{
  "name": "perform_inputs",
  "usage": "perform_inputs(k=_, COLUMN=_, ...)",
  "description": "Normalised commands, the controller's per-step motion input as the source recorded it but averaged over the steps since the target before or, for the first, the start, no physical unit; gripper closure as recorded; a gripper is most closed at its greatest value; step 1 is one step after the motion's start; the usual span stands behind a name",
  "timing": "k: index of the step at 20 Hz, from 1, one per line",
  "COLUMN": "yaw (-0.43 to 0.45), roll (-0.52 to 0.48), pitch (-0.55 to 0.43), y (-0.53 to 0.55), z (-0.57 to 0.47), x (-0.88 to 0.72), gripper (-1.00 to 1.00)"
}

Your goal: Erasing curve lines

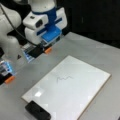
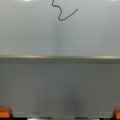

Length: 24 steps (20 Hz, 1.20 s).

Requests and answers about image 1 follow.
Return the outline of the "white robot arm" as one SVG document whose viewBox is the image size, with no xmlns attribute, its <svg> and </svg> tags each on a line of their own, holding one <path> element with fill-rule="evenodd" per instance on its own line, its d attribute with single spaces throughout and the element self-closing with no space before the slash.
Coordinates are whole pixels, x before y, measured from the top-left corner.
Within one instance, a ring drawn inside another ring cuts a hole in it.
<svg viewBox="0 0 120 120">
<path fill-rule="evenodd" d="M 63 7 L 57 8 L 54 0 L 28 0 L 31 12 L 21 20 L 18 12 L 1 6 L 0 14 L 0 44 L 5 57 L 15 62 L 20 58 L 25 59 L 17 39 L 10 39 L 8 33 L 15 30 L 21 23 L 25 28 L 26 38 L 30 44 L 37 46 L 42 51 L 61 34 L 67 26 L 67 18 Z"/>
</svg>

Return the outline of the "white blue gripper body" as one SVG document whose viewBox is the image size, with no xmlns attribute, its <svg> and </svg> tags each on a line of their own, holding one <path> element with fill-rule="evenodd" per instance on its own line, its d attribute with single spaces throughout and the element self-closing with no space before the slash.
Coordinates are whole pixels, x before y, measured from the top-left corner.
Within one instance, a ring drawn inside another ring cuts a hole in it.
<svg viewBox="0 0 120 120">
<path fill-rule="evenodd" d="M 30 12 L 23 20 L 25 37 L 38 45 L 49 45 L 56 40 L 67 26 L 67 17 L 63 7 L 46 12 Z"/>
</svg>

